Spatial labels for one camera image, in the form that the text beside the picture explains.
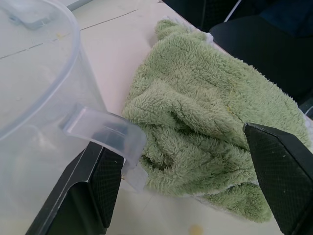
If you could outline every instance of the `fluffy green cloth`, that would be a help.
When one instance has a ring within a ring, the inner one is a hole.
[[[147,135],[141,163],[148,186],[269,220],[243,125],[276,127],[308,146],[297,104],[252,66],[213,48],[203,32],[162,20],[156,34],[123,111]]]

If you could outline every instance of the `clear plastic container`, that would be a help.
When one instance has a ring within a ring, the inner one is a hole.
[[[89,141],[132,168],[145,136],[106,113],[66,7],[0,0],[0,25],[0,234],[19,235]]]

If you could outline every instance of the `plastic container handle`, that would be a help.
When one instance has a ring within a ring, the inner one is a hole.
[[[77,105],[63,127],[68,136],[95,142],[126,159],[122,174],[134,169],[146,144],[146,135],[136,125],[111,113]]]

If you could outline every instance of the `table surface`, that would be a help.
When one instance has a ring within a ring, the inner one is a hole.
[[[93,0],[73,13],[107,109],[120,115],[136,68],[157,42],[163,16],[180,17],[158,0]],[[108,235],[280,235],[272,219],[257,224],[205,206],[122,181]]]

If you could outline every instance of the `green towel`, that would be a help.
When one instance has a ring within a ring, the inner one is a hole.
[[[205,33],[162,20],[156,34],[123,111],[147,135],[147,185],[268,221],[243,125],[276,127],[309,146],[303,114],[252,66],[208,44]]]

